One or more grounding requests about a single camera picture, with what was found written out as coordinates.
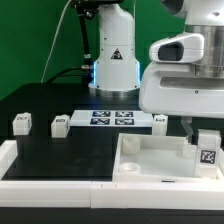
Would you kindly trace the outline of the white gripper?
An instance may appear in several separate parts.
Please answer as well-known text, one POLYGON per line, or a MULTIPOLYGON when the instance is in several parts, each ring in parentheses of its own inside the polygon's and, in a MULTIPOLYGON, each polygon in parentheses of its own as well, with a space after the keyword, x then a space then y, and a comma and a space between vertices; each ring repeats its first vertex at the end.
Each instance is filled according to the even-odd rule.
POLYGON ((191 143, 191 117, 224 118, 224 79, 197 77, 190 64, 151 63, 143 74, 139 107, 145 113, 183 116, 191 143))

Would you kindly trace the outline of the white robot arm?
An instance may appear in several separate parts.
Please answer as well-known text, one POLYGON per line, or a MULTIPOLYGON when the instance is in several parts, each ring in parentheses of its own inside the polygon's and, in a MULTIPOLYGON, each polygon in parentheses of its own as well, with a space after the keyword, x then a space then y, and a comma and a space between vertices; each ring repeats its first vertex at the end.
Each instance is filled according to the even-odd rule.
POLYGON ((224 118, 224 0, 160 0, 185 20, 181 34, 153 43, 143 73, 135 58, 134 18, 122 0, 80 0, 84 15, 100 15, 100 55, 90 91, 97 95, 139 92, 151 114, 224 118))

